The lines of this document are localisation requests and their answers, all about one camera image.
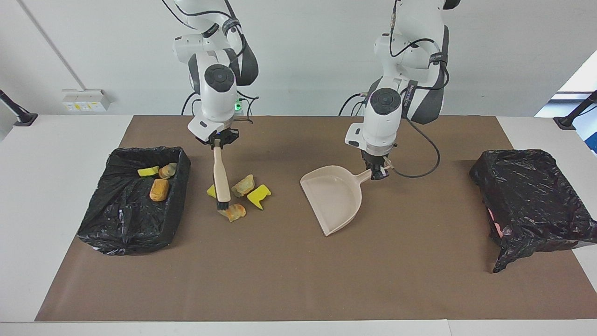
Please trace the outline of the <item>beige hand brush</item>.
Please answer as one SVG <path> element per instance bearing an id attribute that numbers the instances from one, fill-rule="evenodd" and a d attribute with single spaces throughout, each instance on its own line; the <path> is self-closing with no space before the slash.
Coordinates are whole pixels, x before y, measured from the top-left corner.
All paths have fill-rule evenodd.
<path id="1" fill-rule="evenodd" d="M 222 148 L 213 148 L 214 166 L 213 179 L 217 199 L 217 210 L 228 210 L 231 198 L 226 168 L 222 160 Z"/>

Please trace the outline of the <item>pale pink plastic dustpan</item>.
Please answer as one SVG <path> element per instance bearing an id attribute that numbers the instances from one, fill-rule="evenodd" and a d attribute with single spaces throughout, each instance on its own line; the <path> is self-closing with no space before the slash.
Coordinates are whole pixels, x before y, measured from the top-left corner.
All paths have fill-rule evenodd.
<path id="1" fill-rule="evenodd" d="M 300 178 L 300 186 L 319 223 L 324 237 L 338 232 L 355 219 L 364 201 L 362 184 L 373 172 L 352 174 L 347 168 L 328 165 Z"/>

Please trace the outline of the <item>pale bread chunk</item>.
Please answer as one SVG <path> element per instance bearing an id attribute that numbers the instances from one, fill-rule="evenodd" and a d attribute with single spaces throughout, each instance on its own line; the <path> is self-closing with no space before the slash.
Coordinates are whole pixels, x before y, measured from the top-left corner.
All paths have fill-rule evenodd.
<path id="1" fill-rule="evenodd" d="M 253 174 L 247 175 L 245 178 L 243 178 L 241 181 L 239 181 L 238 183 L 236 183 L 235 185 L 233 185 L 231 187 L 232 193 L 236 197 L 239 197 L 239 198 L 246 196 L 248 193 L 250 193 L 254 189 L 255 189 L 255 180 L 254 180 Z"/>

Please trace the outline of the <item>notched yellow sponge piece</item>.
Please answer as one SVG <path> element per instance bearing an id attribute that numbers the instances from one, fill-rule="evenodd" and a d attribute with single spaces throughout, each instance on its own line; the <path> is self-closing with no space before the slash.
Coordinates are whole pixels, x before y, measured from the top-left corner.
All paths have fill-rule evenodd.
<path id="1" fill-rule="evenodd" d="M 262 201 L 271 196 L 271 190 L 265 185 L 259 185 L 256 189 L 249 192 L 246 198 L 260 210 L 263 209 Z"/>

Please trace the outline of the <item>brown bread roll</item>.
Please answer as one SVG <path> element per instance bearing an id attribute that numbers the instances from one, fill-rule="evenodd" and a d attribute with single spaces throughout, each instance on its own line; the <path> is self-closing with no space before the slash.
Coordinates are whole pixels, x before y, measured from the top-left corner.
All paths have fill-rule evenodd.
<path id="1" fill-rule="evenodd" d="M 170 183 L 168 180 L 154 179 L 149 192 L 149 198 L 154 202 L 162 202 L 167 199 L 169 189 Z"/>

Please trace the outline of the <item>orange striped croissant piece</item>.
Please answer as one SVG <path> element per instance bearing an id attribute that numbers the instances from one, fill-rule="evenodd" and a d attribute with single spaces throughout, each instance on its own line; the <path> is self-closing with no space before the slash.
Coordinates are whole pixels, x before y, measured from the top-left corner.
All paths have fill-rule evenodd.
<path id="1" fill-rule="evenodd" d="M 247 211 L 242 204 L 235 203 L 228 206 L 227 209 L 219 209 L 217 211 L 220 215 L 226 217 L 230 223 L 242 217 L 245 217 Z"/>

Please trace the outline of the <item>pink bin with black bag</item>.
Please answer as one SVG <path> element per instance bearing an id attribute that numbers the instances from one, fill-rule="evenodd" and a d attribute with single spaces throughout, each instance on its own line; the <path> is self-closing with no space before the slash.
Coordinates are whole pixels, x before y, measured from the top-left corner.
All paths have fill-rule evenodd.
<path id="1" fill-rule="evenodd" d="M 500 249 L 493 273 L 536 252 L 597 245 L 597 220 L 550 153 L 484 151 L 469 177 L 480 190 L 490 238 Z"/>

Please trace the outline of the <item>brown table mat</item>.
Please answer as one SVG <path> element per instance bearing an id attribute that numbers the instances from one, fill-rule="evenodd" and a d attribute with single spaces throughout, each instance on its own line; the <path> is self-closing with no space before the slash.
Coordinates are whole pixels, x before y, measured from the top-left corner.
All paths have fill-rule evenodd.
<path id="1" fill-rule="evenodd" d="M 300 178 L 327 165 L 359 174 L 344 143 L 356 119 L 256 117 L 223 151 L 231 183 L 271 190 L 230 223 L 206 194 L 211 153 L 189 117 L 133 117 L 122 147 L 183 147 L 185 213 L 170 246 L 103 255 L 74 238 L 37 321 L 593 319 L 597 292 L 572 251 L 540 252 L 493 274 L 499 247 L 469 170 L 509 149 L 495 117 L 444 116 L 422 130 L 441 150 L 433 174 L 362 186 L 360 211 L 325 237 Z"/>

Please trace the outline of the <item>bright glass window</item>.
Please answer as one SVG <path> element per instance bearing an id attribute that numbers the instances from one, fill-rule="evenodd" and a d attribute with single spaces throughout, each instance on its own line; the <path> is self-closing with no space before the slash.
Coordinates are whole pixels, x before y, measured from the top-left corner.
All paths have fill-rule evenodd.
<path id="1" fill-rule="evenodd" d="M 597 51 L 574 72 L 535 116 L 558 119 L 573 115 L 574 120 L 570 128 L 576 131 L 597 156 L 597 98 L 588 100 L 596 90 Z"/>

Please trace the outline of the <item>white wall socket box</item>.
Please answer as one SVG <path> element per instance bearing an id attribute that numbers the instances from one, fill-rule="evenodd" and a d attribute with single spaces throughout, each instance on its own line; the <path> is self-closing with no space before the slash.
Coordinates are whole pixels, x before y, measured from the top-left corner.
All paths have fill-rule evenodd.
<path id="1" fill-rule="evenodd" d="M 62 105 L 68 112 L 107 112 L 111 100 L 101 89 L 62 89 Z"/>

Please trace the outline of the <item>white wall conduit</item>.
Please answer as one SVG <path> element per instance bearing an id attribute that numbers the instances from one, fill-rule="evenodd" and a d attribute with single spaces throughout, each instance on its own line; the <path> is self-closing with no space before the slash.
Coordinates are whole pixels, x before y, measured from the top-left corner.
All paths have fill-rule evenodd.
<path id="1" fill-rule="evenodd" d="M 38 19 L 34 15 L 34 13 L 32 13 L 31 9 L 28 8 L 28 5 L 26 4 L 25 0 L 15 0 L 15 1 L 17 2 L 18 6 L 21 8 L 21 10 L 23 11 L 24 15 L 28 18 L 28 21 L 30 21 L 30 23 L 34 26 L 38 35 L 43 39 L 43 41 L 49 47 L 49 49 L 51 49 L 51 53 L 53 53 L 53 55 L 56 56 L 58 61 L 62 64 L 62 66 L 65 68 L 65 70 L 69 74 L 69 76 L 73 79 L 73 81 L 75 81 L 77 89 L 79 91 L 86 90 L 87 89 L 86 85 L 84 85 L 84 83 L 81 80 L 81 78 L 79 77 L 79 75 L 76 73 L 74 68 L 72 68 L 71 64 L 69 63 L 69 61 L 59 50 L 59 48 L 56 45 L 56 43 L 54 42 L 53 38 L 51 38 L 51 36 L 49 36 L 49 34 L 45 30 L 45 28 L 43 28 L 42 25 L 39 23 Z"/>

